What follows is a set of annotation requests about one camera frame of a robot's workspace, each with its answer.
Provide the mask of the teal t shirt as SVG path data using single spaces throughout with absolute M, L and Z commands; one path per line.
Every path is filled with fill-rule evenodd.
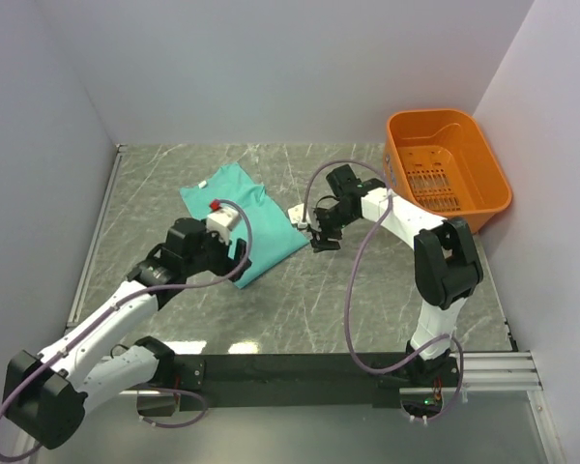
M 246 213 L 252 230 L 251 266 L 235 282 L 239 289 L 308 244 L 265 187 L 252 181 L 238 163 L 225 164 L 198 186 L 181 188 L 180 194 L 193 218 L 205 218 L 210 204 L 219 199 L 233 201 Z

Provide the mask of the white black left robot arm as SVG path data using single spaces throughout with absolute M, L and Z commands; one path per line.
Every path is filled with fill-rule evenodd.
M 112 296 L 70 333 L 38 354 L 21 351 L 8 364 L 4 416 L 49 450 L 71 438 L 85 417 L 118 393 L 139 384 L 171 389 L 175 353 L 147 336 L 122 355 L 104 356 L 137 324 L 191 287 L 189 278 L 211 272 L 236 281 L 249 268 L 252 239 L 233 241 L 245 215 L 222 208 L 203 219 L 183 217 L 149 251 Z

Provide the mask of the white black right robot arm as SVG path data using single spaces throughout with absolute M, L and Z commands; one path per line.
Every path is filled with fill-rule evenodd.
M 302 222 L 311 234 L 313 251 L 338 250 L 342 231 L 363 219 L 372 227 L 362 240 L 352 270 L 359 269 L 367 245 L 379 229 L 391 232 L 414 253 L 415 285 L 421 296 L 420 316 L 405 357 L 387 367 L 371 367 L 355 351 L 350 324 L 343 324 L 353 362 L 372 375 L 386 375 L 405 367 L 406 377 L 418 386 L 434 379 L 460 344 L 454 338 L 463 305 L 483 280 L 483 269 L 470 226 L 463 217 L 445 218 L 427 212 L 393 192 L 377 172 L 361 180 L 349 159 L 318 167 L 336 203 L 330 208 L 304 209 Z

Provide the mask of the orange plastic basket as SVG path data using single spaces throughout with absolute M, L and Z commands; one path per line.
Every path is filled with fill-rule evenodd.
M 511 203 L 512 191 L 478 123 L 451 108 L 393 114 L 383 153 L 387 182 L 400 196 L 477 233 Z

